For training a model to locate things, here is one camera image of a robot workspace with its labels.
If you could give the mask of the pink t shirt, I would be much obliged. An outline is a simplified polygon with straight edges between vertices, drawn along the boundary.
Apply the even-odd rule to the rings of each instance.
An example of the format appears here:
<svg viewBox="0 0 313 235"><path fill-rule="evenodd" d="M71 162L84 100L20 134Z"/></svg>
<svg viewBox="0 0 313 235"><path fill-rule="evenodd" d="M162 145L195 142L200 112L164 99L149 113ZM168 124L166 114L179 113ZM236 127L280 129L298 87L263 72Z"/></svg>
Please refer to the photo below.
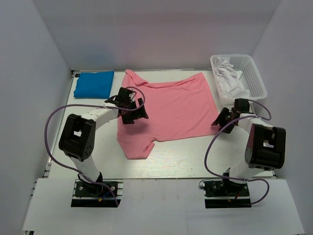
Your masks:
<svg viewBox="0 0 313 235"><path fill-rule="evenodd" d="M123 87L136 87L145 95L148 119L133 124L117 121L117 141L129 160L146 159L154 142L215 135L218 116L211 90L203 73L181 81L150 83L126 70Z"/></svg>

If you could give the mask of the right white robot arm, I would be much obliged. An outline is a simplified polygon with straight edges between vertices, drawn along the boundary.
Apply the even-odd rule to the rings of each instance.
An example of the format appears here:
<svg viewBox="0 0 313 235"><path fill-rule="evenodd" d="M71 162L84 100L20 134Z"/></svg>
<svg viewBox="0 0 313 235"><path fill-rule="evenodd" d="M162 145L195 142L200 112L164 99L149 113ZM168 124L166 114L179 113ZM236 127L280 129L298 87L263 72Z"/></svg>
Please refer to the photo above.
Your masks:
<svg viewBox="0 0 313 235"><path fill-rule="evenodd" d="M268 117L260 117L250 112L250 102L260 104L251 99L237 98L233 107L223 108L211 124L218 126L219 131L209 144L206 158L221 133L229 134L238 126L249 134L244 159L219 176L225 179L221 182L221 190L226 195L233 195L239 188L238 184L251 181L252 177L261 172L281 169L285 162L286 130L266 123L267 120L271 120L271 113L264 105L261 107L267 111Z"/></svg>

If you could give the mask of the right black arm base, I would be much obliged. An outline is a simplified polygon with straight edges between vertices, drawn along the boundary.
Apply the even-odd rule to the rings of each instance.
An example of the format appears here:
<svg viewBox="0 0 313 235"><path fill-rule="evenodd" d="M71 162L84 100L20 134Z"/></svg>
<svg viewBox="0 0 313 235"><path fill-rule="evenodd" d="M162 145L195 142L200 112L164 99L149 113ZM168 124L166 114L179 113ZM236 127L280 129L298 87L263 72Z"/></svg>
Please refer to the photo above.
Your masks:
<svg viewBox="0 0 313 235"><path fill-rule="evenodd" d="M238 184L228 179L206 179L199 182L204 191L206 209L251 208L247 184Z"/></svg>

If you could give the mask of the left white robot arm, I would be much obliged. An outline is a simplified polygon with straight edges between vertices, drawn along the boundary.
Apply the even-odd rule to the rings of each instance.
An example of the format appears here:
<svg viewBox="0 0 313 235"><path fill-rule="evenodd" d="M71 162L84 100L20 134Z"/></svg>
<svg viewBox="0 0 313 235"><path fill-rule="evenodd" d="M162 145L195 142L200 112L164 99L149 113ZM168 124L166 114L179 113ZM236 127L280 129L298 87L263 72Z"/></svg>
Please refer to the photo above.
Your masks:
<svg viewBox="0 0 313 235"><path fill-rule="evenodd" d="M103 191L102 173L92 157L96 130L117 118L121 118L124 125L134 124L140 118L148 119L144 103L145 95L138 88L120 88L118 94L104 101L103 105L90 105L94 108L92 111L67 117L59 149L73 161L79 179L87 183L86 188L92 195Z"/></svg>

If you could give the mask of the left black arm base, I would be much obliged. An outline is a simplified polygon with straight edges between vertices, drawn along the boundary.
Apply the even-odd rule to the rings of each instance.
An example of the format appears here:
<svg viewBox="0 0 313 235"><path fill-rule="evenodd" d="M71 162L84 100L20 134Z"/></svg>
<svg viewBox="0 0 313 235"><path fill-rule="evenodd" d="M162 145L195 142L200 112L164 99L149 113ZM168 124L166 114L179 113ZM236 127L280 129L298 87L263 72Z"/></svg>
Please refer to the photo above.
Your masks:
<svg viewBox="0 0 313 235"><path fill-rule="evenodd" d="M117 203L110 190L105 186L94 185L75 180L71 207L72 208L117 208L122 199L123 180L103 181L114 193Z"/></svg>

